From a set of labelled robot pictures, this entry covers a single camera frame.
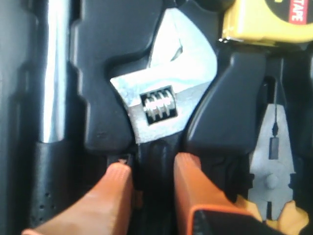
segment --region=chrome wrench head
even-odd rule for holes
[[[147,68],[111,79],[136,143],[182,131],[216,73],[217,58],[206,37],[178,9],[167,9]]]
[[[253,188],[248,191],[248,200],[257,204],[263,220],[267,219],[268,202],[271,202],[271,218],[277,220],[284,205],[293,196],[289,184],[294,168],[287,119],[282,105],[277,105],[278,159],[269,159],[269,143],[273,136],[274,122],[275,104],[269,104],[256,148],[250,155],[250,173],[254,174],[254,179]]]

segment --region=tool compartment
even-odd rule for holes
[[[144,205],[134,210],[128,234],[177,232],[173,167],[179,151],[199,156],[202,171],[231,201],[236,200],[237,194],[246,196],[252,187],[248,155],[255,148],[266,105],[273,102],[275,83],[277,103],[285,106],[290,133],[296,171],[291,176],[294,200],[311,218],[313,44],[263,47],[219,42],[223,12],[232,4],[229,0],[214,1],[215,5],[201,0],[73,1],[66,120],[66,139],[72,141],[74,156],[69,159],[70,199],[55,209],[56,199],[45,192],[43,195],[48,196],[43,204],[28,208],[35,190],[31,185],[34,187],[32,168],[38,139],[46,3],[35,0],[24,9],[9,2],[0,3],[0,12],[3,5],[2,9],[10,9],[6,19],[17,18],[11,23],[0,21],[0,26],[4,25],[4,32],[9,30],[5,25],[23,29],[14,38],[24,41],[8,43],[0,38],[0,43],[10,44],[19,52],[13,58],[13,52],[1,50],[0,44],[0,71],[5,71],[4,65],[14,65],[10,73],[4,72],[14,82],[8,83],[9,78],[5,78],[0,83],[0,117],[9,113],[3,109],[21,107],[21,114],[11,111],[2,118],[9,125],[0,119],[2,136],[17,133],[9,141],[0,140],[0,174],[5,174],[0,182],[3,187],[11,184],[7,195],[12,195],[11,199],[3,197],[0,187],[0,209],[10,202],[6,210],[0,210],[0,234],[18,234],[23,228],[43,224],[89,191],[111,163],[130,156],[134,161],[134,188],[144,192]],[[205,35],[217,55],[218,73],[184,131],[137,146],[124,104],[110,79],[146,68],[161,16],[169,7],[178,7]],[[11,94],[3,92],[4,86],[11,86]],[[9,147],[17,150],[7,151]],[[310,223],[301,234],[312,231]]]

